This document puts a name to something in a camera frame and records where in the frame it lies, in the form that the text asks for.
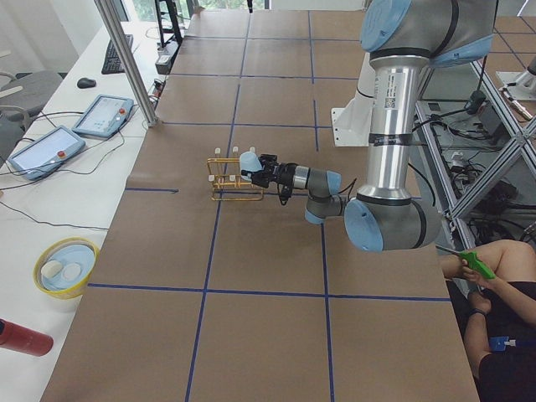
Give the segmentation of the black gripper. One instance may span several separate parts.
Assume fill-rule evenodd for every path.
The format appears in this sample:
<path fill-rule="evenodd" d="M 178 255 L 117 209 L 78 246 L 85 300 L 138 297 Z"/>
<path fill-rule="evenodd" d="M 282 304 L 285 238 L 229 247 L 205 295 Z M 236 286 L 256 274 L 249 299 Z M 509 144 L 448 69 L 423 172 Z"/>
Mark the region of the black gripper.
<path fill-rule="evenodd" d="M 294 187 L 294 175 L 297 164 L 294 162 L 278 163 L 277 155 L 261 154 L 259 161 L 262 171 L 252 172 L 251 182 L 255 186 L 268 188 L 271 182 Z"/>

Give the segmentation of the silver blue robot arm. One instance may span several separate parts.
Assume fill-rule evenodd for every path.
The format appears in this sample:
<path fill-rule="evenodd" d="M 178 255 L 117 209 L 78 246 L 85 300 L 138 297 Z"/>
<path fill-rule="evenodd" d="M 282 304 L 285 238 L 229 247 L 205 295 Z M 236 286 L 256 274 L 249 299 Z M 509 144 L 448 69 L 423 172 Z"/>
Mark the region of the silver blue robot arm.
<path fill-rule="evenodd" d="M 270 154 L 245 152 L 240 170 L 254 185 L 275 183 L 285 203 L 305 189 L 306 219 L 321 224 L 341 216 L 353 245 L 363 251 L 417 249 L 432 243 L 441 216 L 412 198 L 405 181 L 420 72 L 483 58 L 492 47 L 494 1 L 374 1 L 364 15 L 361 45 L 374 70 L 374 98 L 364 184 L 352 198 L 340 193 L 338 173 Z"/>

